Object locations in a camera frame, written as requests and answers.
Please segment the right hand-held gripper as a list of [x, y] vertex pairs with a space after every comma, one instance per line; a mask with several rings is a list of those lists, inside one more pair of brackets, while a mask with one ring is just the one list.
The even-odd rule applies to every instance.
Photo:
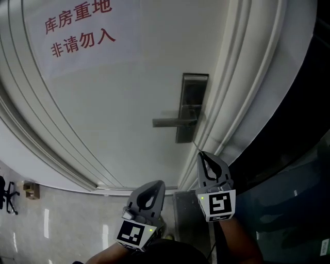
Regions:
[[199, 188], [196, 197], [205, 220], [214, 222], [231, 219], [235, 214], [236, 190], [228, 165], [212, 153], [199, 152], [197, 175]]

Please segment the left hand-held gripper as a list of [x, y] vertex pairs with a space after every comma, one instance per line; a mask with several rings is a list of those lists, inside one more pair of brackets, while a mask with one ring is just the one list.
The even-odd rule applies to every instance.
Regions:
[[[165, 183], [155, 180], [131, 193], [115, 230], [114, 239], [117, 243], [131, 250], [145, 252], [155, 239], [162, 236], [164, 221], [160, 214], [165, 190]], [[142, 210], [150, 210], [150, 216], [143, 215], [140, 212]]]

